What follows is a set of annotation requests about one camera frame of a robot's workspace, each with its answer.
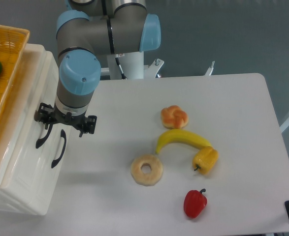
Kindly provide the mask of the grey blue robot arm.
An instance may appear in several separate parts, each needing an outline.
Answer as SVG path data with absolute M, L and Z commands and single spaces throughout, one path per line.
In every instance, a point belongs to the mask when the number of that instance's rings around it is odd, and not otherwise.
M 100 82 L 98 56 L 107 56 L 116 77 L 144 76 L 143 53 L 161 44 L 157 15 L 143 0 L 69 0 L 57 20 L 59 80 L 53 105 L 41 103 L 34 119 L 48 132 L 54 124 L 92 134 L 96 117 L 86 111 Z

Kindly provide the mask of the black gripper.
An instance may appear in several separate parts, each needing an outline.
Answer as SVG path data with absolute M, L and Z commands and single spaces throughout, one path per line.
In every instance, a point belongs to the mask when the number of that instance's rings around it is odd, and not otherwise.
M 80 131 L 79 137 L 84 134 L 94 134 L 97 122 L 97 116 L 91 115 L 85 117 L 85 114 L 74 116 L 71 112 L 62 113 L 56 106 L 40 103 L 34 114 L 34 120 L 42 122 L 47 133 L 52 131 L 54 124 L 64 124 L 74 127 Z

